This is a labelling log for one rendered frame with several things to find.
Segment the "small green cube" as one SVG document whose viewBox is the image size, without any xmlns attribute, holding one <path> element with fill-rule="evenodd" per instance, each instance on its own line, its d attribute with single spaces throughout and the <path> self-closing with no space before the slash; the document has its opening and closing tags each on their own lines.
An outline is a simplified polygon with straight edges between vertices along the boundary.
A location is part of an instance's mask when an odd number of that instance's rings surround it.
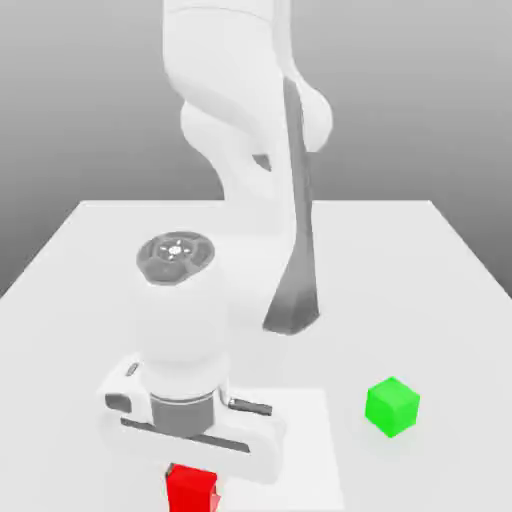
<svg viewBox="0 0 512 512">
<path fill-rule="evenodd" d="M 365 417 L 387 437 L 393 438 L 416 424 L 420 395 L 396 377 L 369 388 Z"/>
</svg>

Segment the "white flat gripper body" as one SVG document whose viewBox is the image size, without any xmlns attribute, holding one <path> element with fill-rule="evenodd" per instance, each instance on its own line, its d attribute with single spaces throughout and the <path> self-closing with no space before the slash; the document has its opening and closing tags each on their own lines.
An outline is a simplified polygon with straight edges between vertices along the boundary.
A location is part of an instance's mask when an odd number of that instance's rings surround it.
<svg viewBox="0 0 512 512">
<path fill-rule="evenodd" d="M 99 433 L 115 455 L 161 471 L 183 465 L 272 484 L 282 468 L 286 425 L 276 415 L 227 410 L 205 433 L 186 438 L 104 411 L 99 414 Z"/>
</svg>

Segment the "small red cube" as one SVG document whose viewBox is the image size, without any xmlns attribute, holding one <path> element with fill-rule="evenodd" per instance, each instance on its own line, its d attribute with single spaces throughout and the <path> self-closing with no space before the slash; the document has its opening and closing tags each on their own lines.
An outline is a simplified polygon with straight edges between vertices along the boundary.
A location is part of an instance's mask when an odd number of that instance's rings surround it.
<svg viewBox="0 0 512 512">
<path fill-rule="evenodd" d="M 169 512 L 218 512 L 217 474 L 172 464 L 166 473 Z"/>
</svg>

